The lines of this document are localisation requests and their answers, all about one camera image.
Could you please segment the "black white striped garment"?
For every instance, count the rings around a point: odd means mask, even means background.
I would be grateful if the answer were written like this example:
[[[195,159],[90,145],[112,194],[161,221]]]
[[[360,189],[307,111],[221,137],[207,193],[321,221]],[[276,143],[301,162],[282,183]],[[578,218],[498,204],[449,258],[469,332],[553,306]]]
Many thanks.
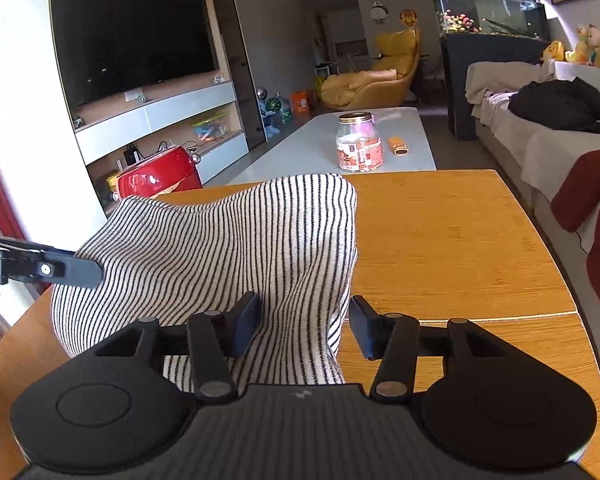
[[[357,204],[336,174],[269,180],[202,205],[126,198],[79,250],[102,282],[54,287],[55,335],[78,356],[139,318],[180,325],[255,292],[261,323],[228,363],[236,384],[339,384]]]

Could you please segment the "orange small box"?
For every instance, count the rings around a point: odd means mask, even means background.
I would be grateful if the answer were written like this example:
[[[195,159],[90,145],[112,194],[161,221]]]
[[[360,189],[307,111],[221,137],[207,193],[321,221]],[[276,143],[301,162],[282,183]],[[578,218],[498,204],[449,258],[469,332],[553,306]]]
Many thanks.
[[[398,136],[392,136],[391,138],[389,138],[388,145],[390,150],[396,156],[404,156],[410,152],[410,149],[408,148],[406,142]]]

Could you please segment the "glass jar pink lid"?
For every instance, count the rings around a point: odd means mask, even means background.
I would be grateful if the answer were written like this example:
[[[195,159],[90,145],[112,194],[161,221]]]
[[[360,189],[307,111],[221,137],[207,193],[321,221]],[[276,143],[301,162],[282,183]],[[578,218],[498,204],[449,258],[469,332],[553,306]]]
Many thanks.
[[[341,114],[338,120],[336,147],[339,167],[350,172],[379,168],[384,163],[384,153],[372,113]]]

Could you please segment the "white coffee table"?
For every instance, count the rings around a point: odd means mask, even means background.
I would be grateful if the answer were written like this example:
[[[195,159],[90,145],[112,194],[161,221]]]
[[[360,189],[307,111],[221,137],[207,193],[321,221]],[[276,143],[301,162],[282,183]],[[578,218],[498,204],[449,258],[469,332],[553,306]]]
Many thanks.
[[[238,174],[234,184],[254,183],[299,174],[347,174],[340,166],[368,162],[382,154],[378,172],[429,171],[437,168],[418,111],[413,107],[378,108],[370,112],[375,144],[362,146],[356,136],[338,136],[340,115],[318,115],[275,145]]]

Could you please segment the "white tv cabinet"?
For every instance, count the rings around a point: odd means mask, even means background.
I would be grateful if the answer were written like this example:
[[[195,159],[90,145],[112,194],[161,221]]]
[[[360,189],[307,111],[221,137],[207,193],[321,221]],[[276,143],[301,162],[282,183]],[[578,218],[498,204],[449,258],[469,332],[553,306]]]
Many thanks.
[[[229,81],[152,100],[76,130],[76,140],[100,206],[111,214],[117,201],[107,181],[125,166],[124,152],[148,157],[181,145],[194,155],[202,183],[249,153],[234,86]]]

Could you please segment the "grey sofa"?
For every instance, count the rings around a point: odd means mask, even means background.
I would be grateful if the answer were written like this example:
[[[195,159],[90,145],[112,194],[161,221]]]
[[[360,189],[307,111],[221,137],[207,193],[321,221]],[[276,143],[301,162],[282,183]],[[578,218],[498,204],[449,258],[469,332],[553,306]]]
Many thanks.
[[[552,80],[576,77],[600,90],[600,68],[555,62]],[[509,98],[515,92],[489,93],[479,105],[469,104],[477,136],[513,182],[565,270],[584,275],[593,228],[565,231],[550,212],[550,202],[576,160],[600,150],[600,134],[552,130],[519,118],[508,110]]]

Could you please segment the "dark red fuzzy coat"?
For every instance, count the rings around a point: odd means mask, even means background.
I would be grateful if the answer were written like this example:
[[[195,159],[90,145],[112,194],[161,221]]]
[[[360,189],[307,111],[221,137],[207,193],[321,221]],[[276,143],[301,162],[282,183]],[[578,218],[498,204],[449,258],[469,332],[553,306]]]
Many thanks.
[[[600,150],[581,155],[550,202],[555,220],[567,232],[592,226],[593,241],[586,274],[600,300]]]

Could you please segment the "yellow lounge chair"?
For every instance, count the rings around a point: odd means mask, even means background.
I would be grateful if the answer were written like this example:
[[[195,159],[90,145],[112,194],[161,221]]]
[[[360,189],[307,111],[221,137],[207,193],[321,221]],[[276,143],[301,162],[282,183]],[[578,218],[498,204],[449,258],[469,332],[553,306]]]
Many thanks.
[[[376,38],[381,57],[370,70],[329,76],[321,101],[333,110],[402,106],[420,59],[420,32],[409,27]]]

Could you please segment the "beige blanket on sofa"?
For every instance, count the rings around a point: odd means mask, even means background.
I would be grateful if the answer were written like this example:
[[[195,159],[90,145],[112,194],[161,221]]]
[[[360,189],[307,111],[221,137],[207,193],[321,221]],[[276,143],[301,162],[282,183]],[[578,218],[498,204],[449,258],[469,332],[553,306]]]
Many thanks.
[[[515,92],[530,82],[544,82],[555,76],[555,61],[532,65],[524,62],[475,62],[468,66],[465,98],[479,105],[489,93]]]

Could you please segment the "black jacket on sofa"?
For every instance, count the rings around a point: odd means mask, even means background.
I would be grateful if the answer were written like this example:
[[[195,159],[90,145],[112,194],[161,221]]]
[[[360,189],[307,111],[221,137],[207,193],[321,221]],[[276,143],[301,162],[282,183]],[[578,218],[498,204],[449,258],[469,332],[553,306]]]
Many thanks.
[[[508,110],[553,130],[600,134],[600,92],[579,77],[532,81],[509,98]]]

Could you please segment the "yellow duck plush toy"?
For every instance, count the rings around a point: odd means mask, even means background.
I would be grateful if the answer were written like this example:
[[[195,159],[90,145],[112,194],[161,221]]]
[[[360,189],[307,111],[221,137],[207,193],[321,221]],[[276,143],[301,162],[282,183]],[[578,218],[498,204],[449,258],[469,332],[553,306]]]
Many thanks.
[[[560,40],[552,41],[543,51],[542,61],[557,61],[564,62],[565,61],[565,46]]]

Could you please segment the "glass fish tank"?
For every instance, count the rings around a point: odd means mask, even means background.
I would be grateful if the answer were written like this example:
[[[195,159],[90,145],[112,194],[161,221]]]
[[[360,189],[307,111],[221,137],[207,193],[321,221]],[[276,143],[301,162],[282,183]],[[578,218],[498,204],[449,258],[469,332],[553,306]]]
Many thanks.
[[[550,38],[544,6],[528,0],[437,0],[441,33]]]

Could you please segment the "black wall television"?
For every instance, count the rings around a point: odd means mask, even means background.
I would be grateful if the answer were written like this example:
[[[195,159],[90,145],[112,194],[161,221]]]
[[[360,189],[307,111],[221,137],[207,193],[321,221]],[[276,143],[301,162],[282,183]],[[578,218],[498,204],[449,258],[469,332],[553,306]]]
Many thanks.
[[[219,68],[206,0],[52,0],[69,107]]]

